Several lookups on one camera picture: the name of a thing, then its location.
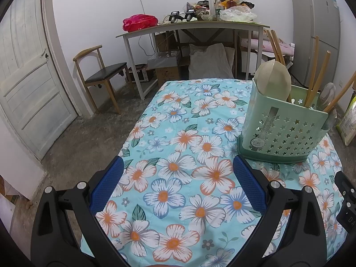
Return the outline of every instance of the wooden chair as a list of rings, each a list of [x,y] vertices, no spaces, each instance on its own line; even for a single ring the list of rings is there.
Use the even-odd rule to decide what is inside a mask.
[[[132,84],[131,77],[129,75],[129,70],[127,69],[127,63],[126,62],[118,63],[118,64],[114,64],[114,65],[110,65],[110,66],[105,67],[104,62],[103,62],[103,58],[102,58],[102,56],[100,54],[100,51],[99,51],[99,48],[101,48],[101,47],[103,47],[103,46],[99,45],[99,46],[95,46],[95,47],[92,47],[92,48],[89,48],[89,49],[85,49],[85,50],[79,52],[73,58],[73,61],[75,62],[75,65],[77,66],[79,76],[81,77],[81,81],[82,81],[82,83],[83,83],[83,85],[85,87],[85,90],[86,90],[86,92],[87,92],[87,94],[89,96],[89,99],[92,102],[92,104],[94,105],[95,113],[99,113],[99,110],[97,108],[97,105],[94,102],[93,97],[90,94],[88,86],[104,84],[106,89],[107,89],[107,91],[108,91],[108,93],[109,93],[109,95],[110,95],[111,100],[113,101],[113,105],[114,105],[117,113],[120,114],[121,111],[120,111],[119,106],[117,105],[117,102],[116,102],[116,99],[115,99],[115,96],[114,96],[114,90],[113,90],[113,87],[112,87],[112,85],[110,83],[110,78],[115,76],[117,73],[119,73],[121,76],[123,76],[123,70],[125,69],[125,74],[126,74],[126,77],[127,77],[128,81],[129,81],[129,85],[131,87],[131,91],[132,91],[133,94],[135,94],[135,89],[133,87],[134,85]],[[88,55],[89,53],[91,53],[91,52],[93,52],[95,50],[97,50],[97,54],[99,55],[101,69],[97,73],[95,73],[92,76],[90,76],[88,79],[84,80],[83,73],[81,72],[81,69],[79,67],[78,59]]]

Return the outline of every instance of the chair leg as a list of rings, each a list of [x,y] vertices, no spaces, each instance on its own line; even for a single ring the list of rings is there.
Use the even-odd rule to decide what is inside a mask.
[[[117,105],[117,102],[116,102],[116,99],[115,99],[115,96],[113,94],[113,89],[112,89],[112,86],[111,86],[111,83],[108,81],[108,80],[105,80],[105,86],[106,86],[106,89],[107,89],[107,92],[109,93],[110,95],[110,98],[113,102],[113,105],[117,111],[118,114],[121,114],[121,111],[119,109],[119,106]]]
[[[98,108],[97,108],[97,105],[95,104],[95,101],[94,101],[93,97],[91,96],[88,87],[84,85],[84,88],[85,88],[85,91],[87,92],[87,94],[88,94],[88,96],[89,96],[89,99],[90,99],[91,103],[93,104],[93,106],[94,106],[94,108],[95,108],[95,113],[99,113],[99,110],[98,110]]]
[[[132,94],[136,95],[135,88],[134,88],[134,85],[132,83],[131,76],[129,74],[129,69],[127,68],[127,65],[125,65],[125,74],[126,74],[126,77],[127,77],[128,81],[129,81],[129,85],[131,87]]]

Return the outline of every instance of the desk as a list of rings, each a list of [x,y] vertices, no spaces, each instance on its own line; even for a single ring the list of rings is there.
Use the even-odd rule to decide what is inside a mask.
[[[154,33],[156,32],[166,32],[166,31],[173,31],[173,30],[187,30],[187,29],[202,29],[202,28],[218,28],[218,29],[232,29],[233,30],[233,36],[234,36],[234,48],[235,48],[235,72],[236,72],[236,67],[237,67],[237,35],[236,35],[236,30],[247,30],[248,31],[248,48],[247,48],[247,62],[246,62],[246,80],[249,77],[249,71],[250,71],[250,53],[251,53],[251,32],[252,31],[257,31],[259,33],[259,48],[257,51],[257,63],[256,63],[256,69],[260,66],[261,64],[261,59],[262,59],[262,46],[263,46],[263,28],[269,28],[269,26],[266,25],[261,25],[261,24],[256,24],[256,23],[246,23],[246,22],[228,22],[228,21],[191,21],[191,22],[179,22],[179,23],[172,23],[172,24],[163,24],[163,25],[158,25],[150,28],[145,28],[129,33],[125,33],[118,37],[122,37],[123,41],[125,43],[126,51],[127,51],[127,56],[129,57],[129,64],[131,65],[132,72],[135,77],[136,85],[138,88],[138,93],[140,94],[140,97],[142,100],[145,99],[147,93],[152,89],[152,87],[157,83],[157,79],[153,81],[153,83],[143,92],[140,80],[138,78],[137,70],[135,67],[135,62],[134,58],[132,56],[132,51],[129,43],[129,38],[137,37],[137,36],[142,36],[142,35],[152,35],[153,36],[153,41],[154,41],[154,50],[157,52],[157,47],[155,45],[155,39],[154,39]]]

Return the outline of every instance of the white wooden door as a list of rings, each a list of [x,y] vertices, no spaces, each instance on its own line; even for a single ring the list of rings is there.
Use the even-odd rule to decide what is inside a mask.
[[[0,103],[42,159],[76,118],[48,51],[41,0],[14,0],[0,23]]]

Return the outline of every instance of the bed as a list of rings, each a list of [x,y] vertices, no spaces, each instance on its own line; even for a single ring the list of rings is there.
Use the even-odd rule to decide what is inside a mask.
[[[232,170],[250,91],[244,80],[171,81],[152,99],[120,150],[126,172],[96,214],[131,266],[223,267],[244,245],[261,216]],[[330,258],[346,237],[336,221],[342,166],[330,137],[303,163],[248,162],[287,188],[313,188]],[[265,255],[276,251],[288,218],[286,210]],[[92,255],[85,238],[81,250]]]

